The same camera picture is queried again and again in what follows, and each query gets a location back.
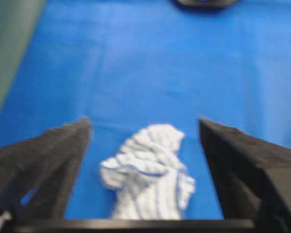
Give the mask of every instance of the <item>crumpled towel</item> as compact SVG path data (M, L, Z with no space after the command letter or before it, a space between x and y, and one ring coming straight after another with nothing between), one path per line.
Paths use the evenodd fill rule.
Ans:
M112 218L183 218L195 191L195 180L177 157L183 137L171 125L151 125L100 164L105 186L117 191Z

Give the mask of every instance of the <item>blue tablecloth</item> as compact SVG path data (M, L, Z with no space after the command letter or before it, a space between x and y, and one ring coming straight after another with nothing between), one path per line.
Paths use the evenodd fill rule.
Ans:
M196 120L291 148L291 0L241 0L185 11L171 0L49 0L0 112L0 146L81 116L94 140L66 218L105 218L115 195L98 164L139 129L186 134L196 179L188 219L221 219Z

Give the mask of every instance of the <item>white striped cloth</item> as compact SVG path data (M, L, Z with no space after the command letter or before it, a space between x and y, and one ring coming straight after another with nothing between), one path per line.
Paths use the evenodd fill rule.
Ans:
M117 191L112 218L183 218L195 191L195 180L177 157L183 137L171 125L151 125L100 164L105 186Z

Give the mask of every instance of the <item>green wall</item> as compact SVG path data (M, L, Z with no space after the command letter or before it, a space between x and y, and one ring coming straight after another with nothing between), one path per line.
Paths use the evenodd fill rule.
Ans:
M0 108L45 0L0 0Z

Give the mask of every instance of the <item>black object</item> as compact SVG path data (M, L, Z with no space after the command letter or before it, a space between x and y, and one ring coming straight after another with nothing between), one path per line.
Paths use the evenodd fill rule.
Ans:
M74 147L75 151L84 151L88 126L76 130L80 140L69 141L70 149L58 149L57 152L67 152ZM225 127L209 120L200 121L201 142L210 165L220 203L226 220L218 221L133 221L133 220L63 220L56 219L60 211L47 211L41 205L32 205L30 213L35 213L35 219L19 217L5 224L2 232L9 233L81 233L81 232L195 232L195 233L291 233L291 150L280 147L257 138L245 135L237 129ZM69 175L64 163L53 172L53 176ZM0 209L13 210L18 204L7 205L2 197L3 189L17 191L15 183L22 188L28 187L17 180L13 172L0 185ZM50 183L51 178L40 183ZM58 183L65 183L57 178ZM57 193L68 197L71 188L58 189ZM36 196L36 200L45 197L46 193ZM6 195L8 200L15 201L12 195ZM36 214L42 208L44 214Z
M41 136L0 148L0 213L14 218L60 218L90 139L84 118ZM19 198L36 189L22 210Z
M237 2L238 0L176 0L176 2L187 8L224 8Z

